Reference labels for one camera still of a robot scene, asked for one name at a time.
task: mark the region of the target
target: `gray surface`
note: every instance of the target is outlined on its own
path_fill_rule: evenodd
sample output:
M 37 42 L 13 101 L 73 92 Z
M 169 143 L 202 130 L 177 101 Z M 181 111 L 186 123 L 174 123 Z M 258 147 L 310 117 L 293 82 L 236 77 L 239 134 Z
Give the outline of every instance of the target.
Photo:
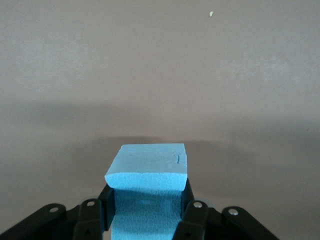
M 0 232 L 98 195 L 122 144 L 184 142 L 197 197 L 242 206 L 281 240 L 319 239 L 319 12 L 0 1 Z

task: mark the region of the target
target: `screw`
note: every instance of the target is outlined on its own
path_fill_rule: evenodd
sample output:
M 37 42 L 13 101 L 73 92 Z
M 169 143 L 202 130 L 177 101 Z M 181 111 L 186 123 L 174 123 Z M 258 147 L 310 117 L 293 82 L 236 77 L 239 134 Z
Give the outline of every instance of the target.
M 194 206 L 195 208 L 197 208 L 197 209 L 200 209 L 200 208 L 202 208 L 202 203 L 199 202 L 199 201 L 195 201 L 195 202 L 193 203 L 193 206 Z
M 233 216 L 237 216 L 239 213 L 237 210 L 235 210 L 234 208 L 230 208 L 229 209 L 229 214 L 233 215 Z

